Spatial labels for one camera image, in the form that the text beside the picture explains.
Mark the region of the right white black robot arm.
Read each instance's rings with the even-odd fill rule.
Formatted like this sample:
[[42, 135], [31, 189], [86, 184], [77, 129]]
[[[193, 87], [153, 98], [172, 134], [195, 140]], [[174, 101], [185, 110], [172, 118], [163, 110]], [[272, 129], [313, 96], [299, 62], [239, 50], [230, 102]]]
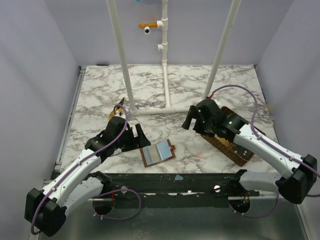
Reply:
[[245, 171], [239, 184], [245, 190], [262, 190], [279, 193], [293, 204], [301, 204], [317, 180], [317, 159], [307, 154], [294, 153], [254, 127], [233, 111], [219, 107], [213, 99], [206, 98], [190, 106], [182, 128], [188, 130], [195, 120], [193, 130], [201, 135], [225, 139], [243, 147], [271, 165], [275, 173]]

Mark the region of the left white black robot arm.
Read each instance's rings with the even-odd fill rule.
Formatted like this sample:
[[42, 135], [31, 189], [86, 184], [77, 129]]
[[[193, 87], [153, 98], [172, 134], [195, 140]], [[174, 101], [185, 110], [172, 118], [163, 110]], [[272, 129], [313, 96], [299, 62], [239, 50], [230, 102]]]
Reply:
[[55, 235], [67, 217], [85, 201], [102, 193], [104, 180], [90, 176], [116, 150], [128, 152], [150, 146], [141, 125], [136, 124], [134, 135], [128, 121], [115, 116], [105, 130], [89, 139], [77, 159], [57, 178], [38, 190], [33, 188], [26, 196], [24, 218], [35, 229], [48, 237]]

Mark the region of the brown leather card holder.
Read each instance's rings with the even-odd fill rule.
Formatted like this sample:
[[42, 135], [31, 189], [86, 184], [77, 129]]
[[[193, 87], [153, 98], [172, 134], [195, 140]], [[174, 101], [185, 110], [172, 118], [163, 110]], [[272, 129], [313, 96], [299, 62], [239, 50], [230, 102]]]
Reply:
[[141, 148], [144, 167], [148, 168], [176, 158], [175, 149], [175, 145], [171, 144], [169, 139]]

